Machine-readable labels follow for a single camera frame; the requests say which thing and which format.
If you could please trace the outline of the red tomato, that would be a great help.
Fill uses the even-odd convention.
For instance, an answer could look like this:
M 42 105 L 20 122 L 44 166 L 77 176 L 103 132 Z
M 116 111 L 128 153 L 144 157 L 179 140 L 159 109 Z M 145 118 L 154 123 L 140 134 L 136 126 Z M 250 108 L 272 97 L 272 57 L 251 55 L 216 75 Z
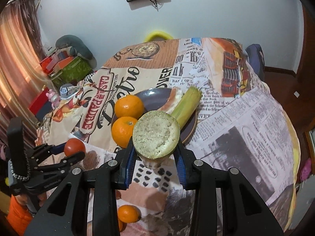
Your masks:
M 65 147 L 64 147 L 65 156 L 69 157 L 80 151 L 86 152 L 85 144 L 81 140 L 77 138 L 70 138 L 66 142 Z

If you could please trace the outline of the small orange on tablecloth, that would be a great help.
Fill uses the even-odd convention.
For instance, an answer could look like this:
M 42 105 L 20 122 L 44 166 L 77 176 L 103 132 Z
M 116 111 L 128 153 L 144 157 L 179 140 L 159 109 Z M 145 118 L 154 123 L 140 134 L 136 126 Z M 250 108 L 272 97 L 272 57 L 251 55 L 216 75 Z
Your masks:
M 140 220 L 139 209 L 132 205 L 122 205 L 118 208 L 118 218 L 124 223 L 135 223 Z

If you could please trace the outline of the red box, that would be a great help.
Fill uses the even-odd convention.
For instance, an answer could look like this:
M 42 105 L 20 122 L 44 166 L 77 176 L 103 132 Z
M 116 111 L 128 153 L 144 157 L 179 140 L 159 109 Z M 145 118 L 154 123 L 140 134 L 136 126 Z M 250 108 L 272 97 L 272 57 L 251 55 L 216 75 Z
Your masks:
M 42 122 L 46 114 L 52 111 L 52 105 L 49 101 L 47 94 L 49 88 L 45 87 L 42 92 L 31 102 L 28 106 L 29 111 L 35 116 L 35 118 Z

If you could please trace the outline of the orange with green stem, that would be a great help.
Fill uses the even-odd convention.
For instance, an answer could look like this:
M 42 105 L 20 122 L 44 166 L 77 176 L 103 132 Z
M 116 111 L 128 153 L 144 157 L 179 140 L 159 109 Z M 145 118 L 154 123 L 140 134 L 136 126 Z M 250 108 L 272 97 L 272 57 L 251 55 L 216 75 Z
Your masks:
M 120 117 L 112 125 L 111 133 L 114 142 L 126 148 L 132 137 L 133 128 L 138 120 L 133 117 Z

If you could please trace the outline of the pink toy figurine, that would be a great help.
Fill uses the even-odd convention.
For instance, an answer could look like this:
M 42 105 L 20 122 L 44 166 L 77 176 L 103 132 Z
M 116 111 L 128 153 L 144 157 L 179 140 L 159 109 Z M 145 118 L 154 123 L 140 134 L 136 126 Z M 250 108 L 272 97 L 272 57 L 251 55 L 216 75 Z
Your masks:
M 49 89 L 48 92 L 46 93 L 46 97 L 51 102 L 52 109 L 56 109 L 60 105 L 60 96 L 57 92 L 55 92 L 52 89 Z

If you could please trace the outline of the orange with sticker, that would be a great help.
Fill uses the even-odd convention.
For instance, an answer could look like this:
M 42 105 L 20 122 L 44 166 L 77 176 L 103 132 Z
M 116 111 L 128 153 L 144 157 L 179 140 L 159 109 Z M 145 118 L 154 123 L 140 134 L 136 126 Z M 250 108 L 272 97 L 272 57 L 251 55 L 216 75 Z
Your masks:
M 119 98 L 115 104 L 114 112 L 116 117 L 132 117 L 139 119 L 144 113 L 142 100 L 135 95 L 126 95 Z

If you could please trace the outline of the printed newspaper tablecloth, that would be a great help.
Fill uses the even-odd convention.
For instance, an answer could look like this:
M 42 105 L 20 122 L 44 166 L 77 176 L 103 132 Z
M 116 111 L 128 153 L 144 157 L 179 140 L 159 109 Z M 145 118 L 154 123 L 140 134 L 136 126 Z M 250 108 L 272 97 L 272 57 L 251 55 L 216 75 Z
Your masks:
M 99 167 L 119 150 L 111 135 L 119 98 L 146 89 L 195 86 L 202 99 L 196 129 L 183 138 L 185 145 L 213 168 L 238 168 L 282 229 L 288 228 L 296 201 L 299 141 L 236 41 L 188 38 L 129 46 L 79 86 L 38 129 L 36 144 L 57 145 L 75 136 L 97 153 L 87 159 L 87 167 Z

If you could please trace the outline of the green patterned box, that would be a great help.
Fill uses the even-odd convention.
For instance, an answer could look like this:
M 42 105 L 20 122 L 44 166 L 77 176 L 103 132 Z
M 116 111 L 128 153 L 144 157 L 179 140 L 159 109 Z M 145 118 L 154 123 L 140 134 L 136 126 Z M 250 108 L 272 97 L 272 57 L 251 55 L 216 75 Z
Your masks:
M 49 78 L 56 88 L 60 88 L 64 84 L 76 85 L 92 72 L 93 70 L 88 61 L 77 56 L 57 73 L 51 73 Z

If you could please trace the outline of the dark purple plate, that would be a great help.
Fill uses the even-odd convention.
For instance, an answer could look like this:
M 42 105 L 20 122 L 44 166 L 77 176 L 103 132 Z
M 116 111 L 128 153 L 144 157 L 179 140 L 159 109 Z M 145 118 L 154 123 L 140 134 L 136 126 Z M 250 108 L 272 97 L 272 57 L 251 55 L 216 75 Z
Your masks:
M 135 96 L 138 96 L 143 104 L 144 104 L 144 113 L 152 110 L 158 110 L 158 108 L 162 107 L 166 101 L 168 100 L 168 97 L 170 95 L 171 88 L 155 88 L 155 89 L 147 89 L 144 91 L 141 91 Z M 116 114 L 114 112 L 114 118 L 112 119 L 112 125 L 114 122 L 118 119 L 116 117 Z

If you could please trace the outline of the pink curtain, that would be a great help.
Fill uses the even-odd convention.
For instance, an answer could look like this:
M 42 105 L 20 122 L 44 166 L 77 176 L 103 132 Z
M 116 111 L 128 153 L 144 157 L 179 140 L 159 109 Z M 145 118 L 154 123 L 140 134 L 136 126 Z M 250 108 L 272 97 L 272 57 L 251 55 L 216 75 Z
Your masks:
M 36 0 L 15 0 L 1 12 L 1 143 L 11 118 L 21 117 L 24 142 L 35 145 L 37 119 L 28 109 L 43 86 L 52 86 L 40 61 L 42 49 Z

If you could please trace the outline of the grey plush pillow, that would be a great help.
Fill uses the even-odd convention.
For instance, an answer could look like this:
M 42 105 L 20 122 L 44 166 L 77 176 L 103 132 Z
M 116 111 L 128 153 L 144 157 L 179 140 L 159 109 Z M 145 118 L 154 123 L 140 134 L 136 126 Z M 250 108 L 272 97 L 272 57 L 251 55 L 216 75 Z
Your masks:
M 97 61 L 94 55 L 79 37 L 64 35 L 57 39 L 55 46 L 57 50 L 66 50 L 70 56 L 79 56 L 87 60 L 90 67 L 96 69 Z

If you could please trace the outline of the peeled pomelo segment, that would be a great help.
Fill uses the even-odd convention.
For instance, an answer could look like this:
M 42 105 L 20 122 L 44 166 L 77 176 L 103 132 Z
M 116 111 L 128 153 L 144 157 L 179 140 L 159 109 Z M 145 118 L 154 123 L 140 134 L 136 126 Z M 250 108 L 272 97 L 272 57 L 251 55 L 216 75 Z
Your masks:
M 168 100 L 162 107 L 158 108 L 158 111 L 163 111 L 165 113 L 171 114 L 174 111 L 175 107 L 179 104 L 183 96 L 184 92 L 180 88 L 173 87 L 171 89 Z

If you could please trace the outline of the brown wooden door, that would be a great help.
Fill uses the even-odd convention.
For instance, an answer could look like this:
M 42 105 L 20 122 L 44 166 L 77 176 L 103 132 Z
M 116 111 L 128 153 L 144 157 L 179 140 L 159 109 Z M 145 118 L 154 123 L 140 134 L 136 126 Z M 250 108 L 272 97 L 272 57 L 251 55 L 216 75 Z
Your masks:
M 314 81 L 314 19 L 304 5 L 302 8 L 304 36 L 302 54 L 296 78 L 299 83 L 309 83 Z

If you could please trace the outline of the dark blue chair back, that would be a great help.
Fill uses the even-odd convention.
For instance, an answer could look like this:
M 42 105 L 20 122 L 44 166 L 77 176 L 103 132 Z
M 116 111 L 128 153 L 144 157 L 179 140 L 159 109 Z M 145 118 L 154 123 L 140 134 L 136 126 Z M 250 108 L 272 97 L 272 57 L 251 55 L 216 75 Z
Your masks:
M 259 44 L 251 44 L 245 49 L 248 61 L 253 68 L 255 74 L 259 77 L 261 81 L 265 80 L 265 60 L 264 54 L 261 46 Z

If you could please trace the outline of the yellow round object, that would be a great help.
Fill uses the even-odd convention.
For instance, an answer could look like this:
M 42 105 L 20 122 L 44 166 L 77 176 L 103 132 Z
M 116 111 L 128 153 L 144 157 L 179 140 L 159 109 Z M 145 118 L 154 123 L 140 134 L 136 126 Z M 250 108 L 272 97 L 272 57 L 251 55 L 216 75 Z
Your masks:
M 173 37 L 170 34 L 167 34 L 164 31 L 155 30 L 150 32 L 144 39 L 144 43 L 154 41 L 154 40 L 173 40 Z

